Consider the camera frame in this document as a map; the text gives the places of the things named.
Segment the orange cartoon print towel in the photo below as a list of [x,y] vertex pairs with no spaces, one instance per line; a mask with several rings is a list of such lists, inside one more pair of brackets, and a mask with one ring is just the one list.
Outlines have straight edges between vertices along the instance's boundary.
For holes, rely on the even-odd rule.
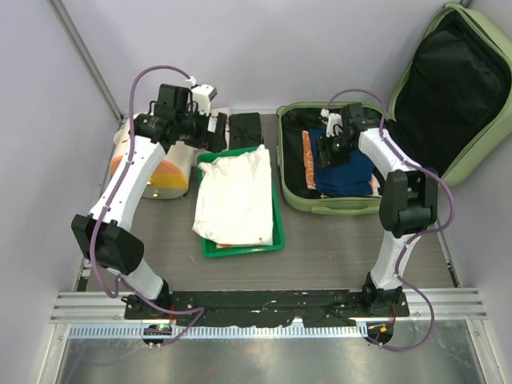
[[[314,164],[313,164],[313,155],[311,151],[310,138],[308,135],[308,130],[302,131],[302,152],[303,152],[303,164],[305,168],[305,178],[306,178],[306,187],[308,190],[317,190],[313,178],[314,172]],[[372,176],[371,185],[373,187],[374,194],[370,196],[379,196],[378,189],[380,187],[379,181],[377,178]]]

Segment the blue garment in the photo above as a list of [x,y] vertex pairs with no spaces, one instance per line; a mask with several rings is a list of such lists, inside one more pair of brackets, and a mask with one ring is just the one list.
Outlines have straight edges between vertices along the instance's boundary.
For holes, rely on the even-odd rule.
[[326,129],[322,128],[308,130],[314,164],[313,178],[317,191],[328,198],[373,195],[370,182],[374,164],[361,151],[351,152],[347,164],[321,168],[316,139],[325,132]]

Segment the cream round drawer cabinet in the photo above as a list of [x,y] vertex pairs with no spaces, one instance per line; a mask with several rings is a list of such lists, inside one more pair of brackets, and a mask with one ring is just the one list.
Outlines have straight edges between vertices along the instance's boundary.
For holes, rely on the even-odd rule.
[[[118,168],[126,152],[129,140],[129,123],[126,122],[114,135],[114,154],[110,160],[110,174]],[[147,181],[142,193],[144,198],[175,199],[185,195],[190,186],[190,172],[194,162],[195,148],[177,142],[167,152]]]

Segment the floral orange cloth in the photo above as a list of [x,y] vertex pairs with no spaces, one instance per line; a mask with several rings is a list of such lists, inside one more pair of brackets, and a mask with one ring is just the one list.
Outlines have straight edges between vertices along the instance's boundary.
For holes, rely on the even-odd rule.
[[233,247],[236,247],[236,246],[230,245],[230,244],[215,243],[215,247],[216,247],[216,249],[229,249],[229,248],[233,248]]

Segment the green hard-shell suitcase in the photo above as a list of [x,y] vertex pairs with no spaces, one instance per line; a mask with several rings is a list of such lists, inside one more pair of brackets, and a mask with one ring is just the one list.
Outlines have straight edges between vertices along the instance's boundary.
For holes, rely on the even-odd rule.
[[[302,133],[321,126],[322,102],[278,109],[278,168],[284,199],[296,210],[373,214],[377,196],[328,198],[306,185]],[[387,108],[392,139],[415,161],[455,186],[511,132],[511,40],[483,13],[444,5],[419,43]]]

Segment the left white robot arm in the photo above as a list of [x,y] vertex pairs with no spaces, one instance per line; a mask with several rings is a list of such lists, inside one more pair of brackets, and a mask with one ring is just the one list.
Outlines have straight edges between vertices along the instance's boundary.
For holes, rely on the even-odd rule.
[[154,109],[129,121],[125,153],[107,188],[86,215],[74,216],[71,229],[84,257],[143,299],[152,318],[170,309],[167,282],[144,259],[144,245],[130,232],[134,213],[151,175],[177,142],[218,153],[227,148],[224,113],[212,115],[217,90],[210,85],[162,84]]

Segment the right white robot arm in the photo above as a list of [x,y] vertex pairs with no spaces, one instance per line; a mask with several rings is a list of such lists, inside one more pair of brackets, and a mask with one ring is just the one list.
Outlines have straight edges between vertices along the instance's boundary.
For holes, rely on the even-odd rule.
[[437,218],[438,184],[399,148],[382,121],[365,116],[362,104],[349,104],[340,113],[323,108],[320,116],[326,124],[316,140],[320,167],[347,163],[360,151],[384,178],[378,211],[384,237],[360,299],[366,313],[378,316],[400,302],[412,249]]

